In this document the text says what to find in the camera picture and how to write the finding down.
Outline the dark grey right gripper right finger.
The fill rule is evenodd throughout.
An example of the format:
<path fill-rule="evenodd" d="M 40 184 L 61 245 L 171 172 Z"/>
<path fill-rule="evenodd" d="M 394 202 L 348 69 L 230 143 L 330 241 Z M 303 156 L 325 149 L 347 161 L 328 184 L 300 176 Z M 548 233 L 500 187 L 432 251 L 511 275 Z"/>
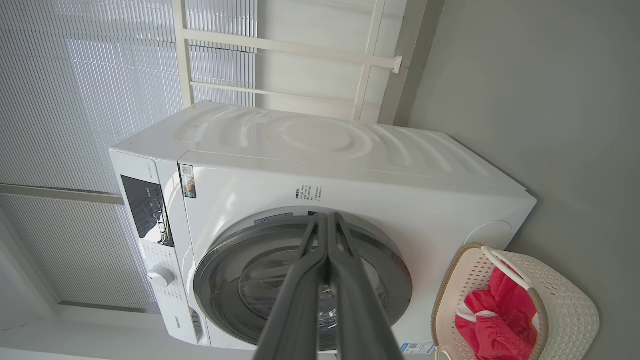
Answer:
<path fill-rule="evenodd" d="M 328 216 L 329 282 L 337 296 L 339 360 L 401 360 L 400 347 L 342 215 Z"/>

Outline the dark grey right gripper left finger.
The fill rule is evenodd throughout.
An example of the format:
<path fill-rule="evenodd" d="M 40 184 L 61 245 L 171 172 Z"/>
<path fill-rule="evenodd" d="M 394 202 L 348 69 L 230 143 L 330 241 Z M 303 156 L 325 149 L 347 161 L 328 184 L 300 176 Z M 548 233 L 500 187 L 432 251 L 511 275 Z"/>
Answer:
<path fill-rule="evenodd" d="M 315 214 L 263 329 L 255 360 L 316 360 L 320 287 L 329 278 L 326 214 Z"/>

